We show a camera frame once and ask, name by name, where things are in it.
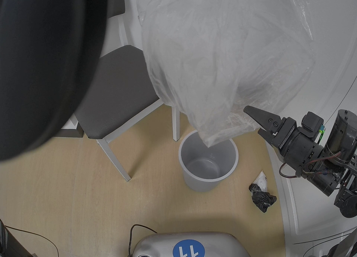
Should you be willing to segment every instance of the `chair leg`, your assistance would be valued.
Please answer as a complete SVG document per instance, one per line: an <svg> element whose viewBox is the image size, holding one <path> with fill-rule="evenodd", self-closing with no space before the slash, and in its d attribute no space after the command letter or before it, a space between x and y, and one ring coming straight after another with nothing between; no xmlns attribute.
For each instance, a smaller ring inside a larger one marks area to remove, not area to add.
<svg viewBox="0 0 357 257"><path fill-rule="evenodd" d="M114 164L114 166L118 169L120 174L124 177L124 179L128 182L131 178L128 173L124 170L123 166L120 164L113 151L109 148L109 145L105 139L97 139L98 144L101 146L105 154L109 157L110 161Z"/></svg>
<svg viewBox="0 0 357 257"><path fill-rule="evenodd" d="M172 107L172 133L175 141L180 139L180 111Z"/></svg>

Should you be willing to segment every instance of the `plastic bag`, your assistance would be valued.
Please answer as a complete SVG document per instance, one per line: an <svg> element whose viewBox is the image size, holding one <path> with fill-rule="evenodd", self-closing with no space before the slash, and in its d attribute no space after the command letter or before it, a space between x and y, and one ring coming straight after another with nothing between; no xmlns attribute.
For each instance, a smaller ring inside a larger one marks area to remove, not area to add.
<svg viewBox="0 0 357 257"><path fill-rule="evenodd" d="M246 105L279 113L315 63L306 0L137 0L163 102L209 147L254 130Z"/></svg>
<svg viewBox="0 0 357 257"><path fill-rule="evenodd" d="M267 178L263 171L260 172L259 176L249 186L252 201L262 212L266 212L268 207L272 206L277 200L276 196L267 192L267 188Z"/></svg>

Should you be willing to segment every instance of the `chair seat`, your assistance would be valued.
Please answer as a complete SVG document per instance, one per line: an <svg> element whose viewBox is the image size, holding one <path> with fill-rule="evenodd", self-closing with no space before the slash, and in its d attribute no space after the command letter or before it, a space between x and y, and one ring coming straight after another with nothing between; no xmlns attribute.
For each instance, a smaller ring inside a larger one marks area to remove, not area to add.
<svg viewBox="0 0 357 257"><path fill-rule="evenodd" d="M157 100L142 50L126 45L100 58L75 115L89 138L102 139Z"/></svg>

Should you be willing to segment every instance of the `crumpled black plastic bag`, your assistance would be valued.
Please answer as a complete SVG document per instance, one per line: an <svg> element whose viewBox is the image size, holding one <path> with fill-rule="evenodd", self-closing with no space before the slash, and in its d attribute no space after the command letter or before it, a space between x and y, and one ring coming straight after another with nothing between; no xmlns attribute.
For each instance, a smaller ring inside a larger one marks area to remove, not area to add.
<svg viewBox="0 0 357 257"><path fill-rule="evenodd" d="M249 190L252 193L252 200L254 204L262 212L266 212L268 207L270 207L271 205L273 205L274 202L276 202L275 196L272 196L268 192L262 192L261 188L255 183L252 183L249 186Z"/></svg>

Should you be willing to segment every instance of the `trash can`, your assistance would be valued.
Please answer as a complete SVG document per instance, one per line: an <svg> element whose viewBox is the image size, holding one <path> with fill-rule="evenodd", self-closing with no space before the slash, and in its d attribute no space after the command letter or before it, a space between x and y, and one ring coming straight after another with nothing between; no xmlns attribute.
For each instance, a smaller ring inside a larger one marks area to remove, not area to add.
<svg viewBox="0 0 357 257"><path fill-rule="evenodd" d="M232 139L208 148L195 130L181 142L178 159L185 183L194 191L207 192L233 173L238 149Z"/></svg>

